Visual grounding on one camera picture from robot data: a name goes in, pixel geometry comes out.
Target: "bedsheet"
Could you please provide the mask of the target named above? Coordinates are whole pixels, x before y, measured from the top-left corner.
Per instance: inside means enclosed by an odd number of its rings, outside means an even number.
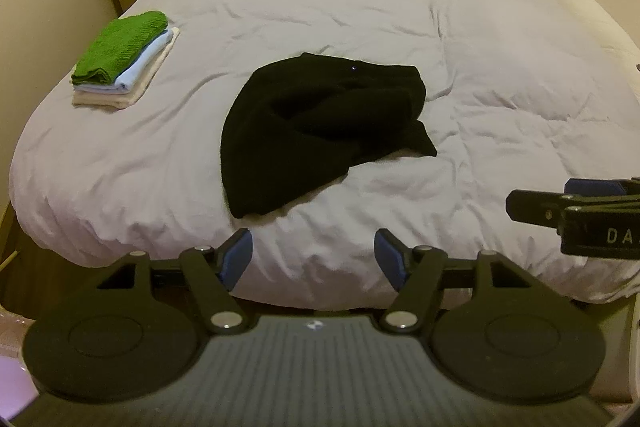
[[[180,28],[132,107],[73,107],[69,77],[33,113],[10,196],[23,229],[85,266],[219,245],[240,227],[254,259],[234,294],[314,309],[384,307],[372,254],[388,228],[451,256],[498,250],[557,291],[630,295],[640,264],[564,256],[554,230],[512,223],[513,188],[640,174],[640,107],[554,0],[138,0]],[[354,167],[267,216],[234,219],[220,179],[226,114],[252,71],[303,52],[418,68],[438,156]]]

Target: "folded towel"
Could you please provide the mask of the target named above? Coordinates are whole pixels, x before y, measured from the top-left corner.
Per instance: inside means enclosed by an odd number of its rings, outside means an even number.
[[[158,56],[146,65],[140,79],[134,84],[133,88],[127,93],[100,93],[74,90],[74,97],[71,101],[74,105],[109,105],[116,109],[124,109],[136,103],[140,97],[145,94],[151,79],[154,77],[160,66],[164,62],[166,56],[174,47],[175,39],[178,38],[180,30],[172,28],[173,37],[165,46]]]
[[[162,49],[171,41],[173,36],[174,34],[171,30],[160,33],[156,40],[142,50],[140,57],[138,57],[129,68],[116,77],[116,81],[113,84],[78,84],[74,86],[74,89],[102,93],[129,92],[145,70],[146,65],[156,58]]]
[[[113,84],[166,26],[166,15],[157,11],[111,21],[78,60],[71,82]]]

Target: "black cloth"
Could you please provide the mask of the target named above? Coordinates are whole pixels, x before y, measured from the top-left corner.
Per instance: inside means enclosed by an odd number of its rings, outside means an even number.
[[[302,54],[254,71],[226,117],[220,161],[234,217],[267,214],[400,149],[436,150],[413,66]]]

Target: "green towel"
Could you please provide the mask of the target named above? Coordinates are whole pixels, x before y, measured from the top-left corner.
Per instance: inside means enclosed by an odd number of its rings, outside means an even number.
[[[111,21],[78,60],[71,83],[113,84],[166,27],[166,15],[157,11]]]

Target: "light blue towel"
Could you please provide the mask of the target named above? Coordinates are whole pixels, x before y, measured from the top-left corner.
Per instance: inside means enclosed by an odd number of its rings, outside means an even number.
[[[140,78],[142,70],[158,55],[171,41],[174,33],[171,30],[164,31],[151,41],[138,56],[136,61],[126,70],[120,73],[113,84],[78,84],[74,86],[78,91],[122,93],[129,92]]]

